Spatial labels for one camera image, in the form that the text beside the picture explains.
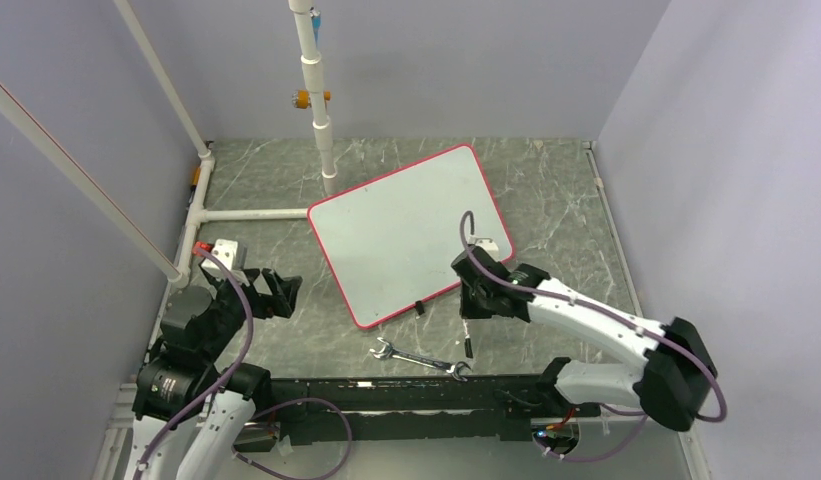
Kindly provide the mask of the black white marker pen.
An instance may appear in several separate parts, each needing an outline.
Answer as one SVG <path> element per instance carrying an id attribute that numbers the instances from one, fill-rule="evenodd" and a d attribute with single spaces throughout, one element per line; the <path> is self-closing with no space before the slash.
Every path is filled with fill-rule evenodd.
<path id="1" fill-rule="evenodd" d="M 464 342 L 463 342 L 464 353 L 465 353 L 465 356 L 467 358 L 473 359 L 474 358 L 474 353 L 473 353 L 472 339 L 471 339 L 471 335 L 470 335 L 470 331 L 469 331 L 468 321 L 466 319 L 463 319 L 462 320 L 462 325 L 463 325 L 463 330 L 464 330 Z"/>

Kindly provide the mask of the red framed whiteboard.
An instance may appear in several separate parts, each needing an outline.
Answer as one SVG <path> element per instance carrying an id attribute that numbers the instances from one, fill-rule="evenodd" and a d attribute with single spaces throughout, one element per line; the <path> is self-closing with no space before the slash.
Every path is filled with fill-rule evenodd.
<path id="1" fill-rule="evenodd" d="M 472 146 L 458 144 L 308 208 L 307 219 L 353 323 L 371 329 L 460 283 L 460 219 L 501 261 L 514 245 Z"/>

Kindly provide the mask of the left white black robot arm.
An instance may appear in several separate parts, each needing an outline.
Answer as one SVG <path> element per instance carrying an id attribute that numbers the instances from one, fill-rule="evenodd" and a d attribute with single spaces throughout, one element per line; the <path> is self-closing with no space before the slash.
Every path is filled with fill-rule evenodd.
<path id="1" fill-rule="evenodd" d="M 170 297 L 136 380 L 126 478 L 211 479 L 244 425 L 271 411 L 268 370 L 241 361 L 218 370 L 216 361 L 240 329 L 253 336 L 239 291 L 256 318 L 289 318 L 303 280 L 269 268 L 243 274 L 239 285 L 211 278 Z"/>

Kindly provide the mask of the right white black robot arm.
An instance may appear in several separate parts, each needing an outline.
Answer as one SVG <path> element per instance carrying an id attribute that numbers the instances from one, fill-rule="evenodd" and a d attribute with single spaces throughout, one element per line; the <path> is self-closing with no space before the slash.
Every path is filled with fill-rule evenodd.
<path id="1" fill-rule="evenodd" d="M 573 335 L 610 356 L 608 363 L 557 357 L 537 388 L 543 411 L 604 404 L 641 413 L 686 432 L 706 420 L 705 400 L 717 391 L 717 369 L 697 328 L 638 317 L 578 293 L 528 264 L 510 270 L 471 245 L 451 264 L 461 282 L 465 319 L 516 318 Z"/>

